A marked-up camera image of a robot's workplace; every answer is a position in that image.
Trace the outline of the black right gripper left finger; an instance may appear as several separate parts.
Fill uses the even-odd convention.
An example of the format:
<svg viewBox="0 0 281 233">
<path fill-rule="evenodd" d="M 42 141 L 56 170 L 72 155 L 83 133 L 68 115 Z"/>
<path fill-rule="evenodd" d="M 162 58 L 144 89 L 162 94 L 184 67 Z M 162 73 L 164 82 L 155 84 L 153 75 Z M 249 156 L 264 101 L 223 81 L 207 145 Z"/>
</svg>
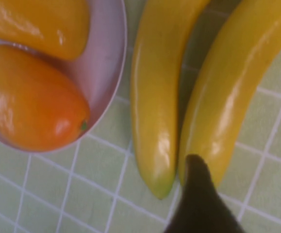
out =
<svg viewBox="0 0 281 233">
<path fill-rule="evenodd" d="M 240 232 L 240 224 L 216 191 L 205 161 L 197 154 L 189 154 L 185 164 L 182 198 L 165 232 Z"/>
</svg>

